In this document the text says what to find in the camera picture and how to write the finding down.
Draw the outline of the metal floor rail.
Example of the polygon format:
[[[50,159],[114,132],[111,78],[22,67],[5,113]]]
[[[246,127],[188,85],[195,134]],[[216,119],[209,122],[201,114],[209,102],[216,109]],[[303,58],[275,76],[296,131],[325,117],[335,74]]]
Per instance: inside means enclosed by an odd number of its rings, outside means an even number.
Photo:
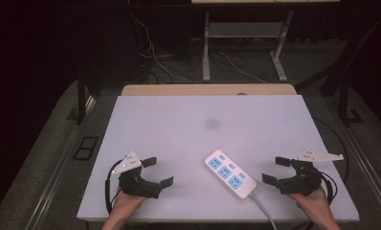
[[[366,152],[362,149],[360,142],[354,137],[351,129],[344,125],[340,124],[340,129],[343,131],[344,136],[349,142],[349,146],[352,149],[352,154],[361,169],[363,175],[365,176],[368,184],[370,185],[376,199],[378,200],[379,205],[381,206],[381,179],[377,175],[374,166],[371,164],[369,159],[366,156]]]
[[[48,180],[43,193],[40,195],[38,203],[29,218],[25,230],[39,230],[54,200],[56,191],[61,183],[63,175],[66,172],[66,167],[72,160],[72,156],[75,152],[75,146],[80,139],[81,133],[86,124],[86,116],[90,115],[95,104],[96,100],[92,96],[89,96],[87,99],[83,100],[83,118],[80,120],[79,124],[75,125],[72,129],[56,168]]]

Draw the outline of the person's right hand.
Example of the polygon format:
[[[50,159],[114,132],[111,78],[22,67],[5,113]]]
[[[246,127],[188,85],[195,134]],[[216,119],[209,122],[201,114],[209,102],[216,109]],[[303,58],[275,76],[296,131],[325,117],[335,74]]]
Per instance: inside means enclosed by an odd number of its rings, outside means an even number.
[[[323,188],[310,195],[291,194],[288,197],[296,201],[297,206],[303,210],[308,217],[320,217],[330,213],[328,200]]]

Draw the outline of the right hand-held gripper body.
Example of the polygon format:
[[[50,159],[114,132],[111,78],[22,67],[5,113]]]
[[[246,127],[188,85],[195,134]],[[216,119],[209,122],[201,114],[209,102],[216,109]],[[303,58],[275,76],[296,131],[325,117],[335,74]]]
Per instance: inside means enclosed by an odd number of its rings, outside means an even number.
[[[330,188],[331,183],[314,164],[343,159],[343,154],[304,149],[296,158],[290,159],[291,163],[289,167],[292,167],[296,174],[289,178],[278,179],[276,187],[283,195],[303,194],[304,196],[308,196],[318,190],[323,182]]]

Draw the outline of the white metal desk frame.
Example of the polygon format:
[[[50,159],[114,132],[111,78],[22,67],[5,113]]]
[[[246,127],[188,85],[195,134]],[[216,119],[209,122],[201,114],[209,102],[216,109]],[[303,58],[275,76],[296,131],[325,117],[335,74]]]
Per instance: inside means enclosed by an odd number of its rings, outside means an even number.
[[[281,82],[287,77],[280,62],[280,53],[286,40],[293,12],[289,11],[282,22],[212,22],[205,13],[204,46],[202,56],[202,80],[211,81],[209,40],[211,38],[276,38],[278,46],[270,52],[270,58]]]

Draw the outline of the black metal stand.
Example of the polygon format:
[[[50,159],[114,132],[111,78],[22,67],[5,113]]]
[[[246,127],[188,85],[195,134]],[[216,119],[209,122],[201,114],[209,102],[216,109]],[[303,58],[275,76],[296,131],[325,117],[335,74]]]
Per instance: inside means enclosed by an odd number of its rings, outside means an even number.
[[[381,121],[381,17],[347,43],[321,91],[333,95],[337,88],[339,116],[345,124],[354,122],[347,115],[350,88],[360,94]]]
[[[89,87],[90,77],[84,68],[78,69],[77,76],[77,106],[73,107],[68,115],[67,120],[76,121],[80,125],[89,113],[90,102],[93,99]]]

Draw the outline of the person's left hand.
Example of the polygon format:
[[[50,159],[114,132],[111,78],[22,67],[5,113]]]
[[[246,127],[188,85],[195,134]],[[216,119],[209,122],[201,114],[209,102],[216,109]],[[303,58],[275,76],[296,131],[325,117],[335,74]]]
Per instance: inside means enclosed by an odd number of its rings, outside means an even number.
[[[146,197],[128,195],[122,189],[119,189],[115,197],[112,213],[131,216],[142,206],[144,201],[146,201]]]

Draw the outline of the white foam board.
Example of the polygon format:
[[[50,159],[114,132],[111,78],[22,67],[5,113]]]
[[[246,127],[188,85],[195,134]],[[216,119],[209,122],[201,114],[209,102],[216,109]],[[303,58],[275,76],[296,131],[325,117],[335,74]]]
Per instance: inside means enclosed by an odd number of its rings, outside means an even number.
[[[292,222],[304,213],[279,190],[258,183],[255,198],[232,194],[204,160],[222,150],[255,180],[263,173],[294,175],[278,156],[294,159],[304,149],[325,151],[303,98],[262,96],[120,96],[78,209],[88,221],[106,219],[104,182],[112,165],[134,151],[157,163],[142,172],[171,187],[147,200],[134,222]]]

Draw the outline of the white power strip blue sockets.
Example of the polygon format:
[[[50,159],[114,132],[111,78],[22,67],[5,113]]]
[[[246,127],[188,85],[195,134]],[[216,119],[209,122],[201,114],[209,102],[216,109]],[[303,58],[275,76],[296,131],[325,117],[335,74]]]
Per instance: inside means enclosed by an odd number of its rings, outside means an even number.
[[[246,198],[257,187],[255,179],[222,150],[215,150],[204,160],[207,169],[236,197]]]

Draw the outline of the wooden table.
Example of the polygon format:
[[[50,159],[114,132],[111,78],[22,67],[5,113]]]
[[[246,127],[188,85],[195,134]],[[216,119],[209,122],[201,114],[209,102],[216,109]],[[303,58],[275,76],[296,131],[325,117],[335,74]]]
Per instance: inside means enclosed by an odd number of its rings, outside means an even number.
[[[211,95],[296,95],[293,85],[268,84],[132,84],[123,88],[123,96],[211,96]]]

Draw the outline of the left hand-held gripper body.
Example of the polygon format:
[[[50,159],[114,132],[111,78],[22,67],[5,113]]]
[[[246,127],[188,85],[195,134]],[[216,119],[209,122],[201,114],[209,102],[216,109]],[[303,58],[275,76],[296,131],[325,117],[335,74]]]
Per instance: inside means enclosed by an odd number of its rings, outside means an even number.
[[[119,176],[119,186],[125,194],[158,198],[162,192],[161,185],[141,177],[144,169],[142,161],[138,154],[132,151],[112,168],[111,174]]]

